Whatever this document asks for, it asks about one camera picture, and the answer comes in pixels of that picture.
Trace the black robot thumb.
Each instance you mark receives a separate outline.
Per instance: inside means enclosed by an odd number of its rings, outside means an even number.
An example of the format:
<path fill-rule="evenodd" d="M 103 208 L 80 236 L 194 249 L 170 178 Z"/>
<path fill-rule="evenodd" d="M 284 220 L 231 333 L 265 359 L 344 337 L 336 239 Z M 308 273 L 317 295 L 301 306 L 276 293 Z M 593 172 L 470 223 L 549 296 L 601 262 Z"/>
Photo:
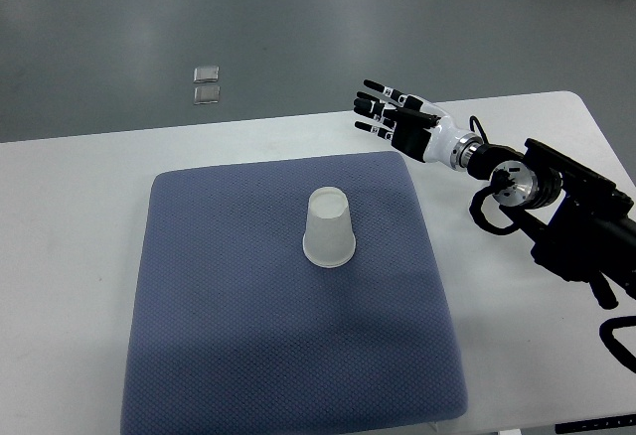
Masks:
<path fill-rule="evenodd" d="M 437 115 L 405 108 L 385 110 L 385 117 L 396 124 L 405 123 L 408 125 L 436 125 L 440 120 Z"/>

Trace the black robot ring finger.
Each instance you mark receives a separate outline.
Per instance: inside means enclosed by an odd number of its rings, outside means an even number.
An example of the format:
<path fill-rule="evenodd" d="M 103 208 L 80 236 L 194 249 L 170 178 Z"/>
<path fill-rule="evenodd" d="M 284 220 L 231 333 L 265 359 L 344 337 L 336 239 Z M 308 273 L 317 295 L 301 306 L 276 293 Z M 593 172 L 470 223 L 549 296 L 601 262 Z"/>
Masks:
<path fill-rule="evenodd" d="M 353 110 L 364 117 L 383 120 L 392 117 L 393 107 L 382 100 L 356 98 Z"/>

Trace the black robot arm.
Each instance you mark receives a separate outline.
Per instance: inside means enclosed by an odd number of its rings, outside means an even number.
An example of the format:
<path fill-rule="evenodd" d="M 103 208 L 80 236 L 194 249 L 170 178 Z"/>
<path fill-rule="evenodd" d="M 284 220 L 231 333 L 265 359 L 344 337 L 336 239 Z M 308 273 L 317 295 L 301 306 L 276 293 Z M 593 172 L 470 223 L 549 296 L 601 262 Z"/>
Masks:
<path fill-rule="evenodd" d="M 531 256 L 567 282 L 589 285 L 599 306 L 617 307 L 612 290 L 635 294 L 633 200 L 616 184 L 558 150 L 529 138 L 525 152 L 491 143 L 475 116 L 460 128 L 420 96 L 365 80 L 354 101 L 355 126 L 420 163 L 440 163 L 485 182 L 469 213 L 499 236 L 522 231 Z"/>

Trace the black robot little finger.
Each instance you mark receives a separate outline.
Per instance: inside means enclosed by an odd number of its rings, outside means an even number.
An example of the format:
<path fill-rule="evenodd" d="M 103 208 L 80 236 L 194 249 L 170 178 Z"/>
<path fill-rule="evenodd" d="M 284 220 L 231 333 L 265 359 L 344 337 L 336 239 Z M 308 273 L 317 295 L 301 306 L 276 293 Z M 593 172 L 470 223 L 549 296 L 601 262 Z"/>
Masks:
<path fill-rule="evenodd" d="M 354 126 L 359 130 L 368 132 L 384 140 L 392 140 L 394 136 L 394 133 L 391 130 L 381 126 L 372 125 L 370 123 L 356 121 Z"/>

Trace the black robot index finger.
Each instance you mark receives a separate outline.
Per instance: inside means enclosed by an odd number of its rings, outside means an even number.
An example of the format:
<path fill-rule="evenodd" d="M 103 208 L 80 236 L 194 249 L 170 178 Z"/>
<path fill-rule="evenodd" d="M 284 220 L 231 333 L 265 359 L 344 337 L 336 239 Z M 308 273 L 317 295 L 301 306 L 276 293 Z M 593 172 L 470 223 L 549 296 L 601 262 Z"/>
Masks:
<path fill-rule="evenodd" d="M 365 79 L 363 81 L 363 85 L 367 89 L 379 93 L 393 102 L 406 102 L 409 98 L 409 95 L 406 93 L 403 93 L 393 87 L 383 85 L 370 79 Z"/>

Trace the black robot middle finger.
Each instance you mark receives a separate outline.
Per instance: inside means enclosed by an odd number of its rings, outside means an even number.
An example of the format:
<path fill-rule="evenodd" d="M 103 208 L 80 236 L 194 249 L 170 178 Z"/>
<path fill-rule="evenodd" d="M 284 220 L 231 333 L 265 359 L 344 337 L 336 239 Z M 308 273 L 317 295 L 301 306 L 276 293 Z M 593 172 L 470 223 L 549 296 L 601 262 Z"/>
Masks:
<path fill-rule="evenodd" d="M 393 101 L 389 100 L 387 97 L 384 97 L 381 94 L 380 95 L 371 95 L 370 93 L 367 93 L 367 92 L 358 91 L 357 94 L 356 94 L 356 98 L 366 98 L 366 99 L 371 99 L 371 100 L 382 100 L 382 101 L 386 102 L 387 104 L 390 104 L 393 108 L 402 108 L 402 104 L 400 102 L 393 102 Z"/>

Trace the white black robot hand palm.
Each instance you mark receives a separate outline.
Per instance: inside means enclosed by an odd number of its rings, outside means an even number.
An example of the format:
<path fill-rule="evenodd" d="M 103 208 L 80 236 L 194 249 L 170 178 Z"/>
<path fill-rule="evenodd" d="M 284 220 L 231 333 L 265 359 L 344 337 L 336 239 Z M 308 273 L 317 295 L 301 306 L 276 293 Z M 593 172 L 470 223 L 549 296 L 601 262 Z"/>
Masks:
<path fill-rule="evenodd" d="M 407 100 L 402 108 L 440 117 L 436 125 L 396 124 L 391 144 L 407 157 L 423 163 L 459 163 L 472 143 L 472 132 L 459 128 L 441 107 L 426 100 Z"/>

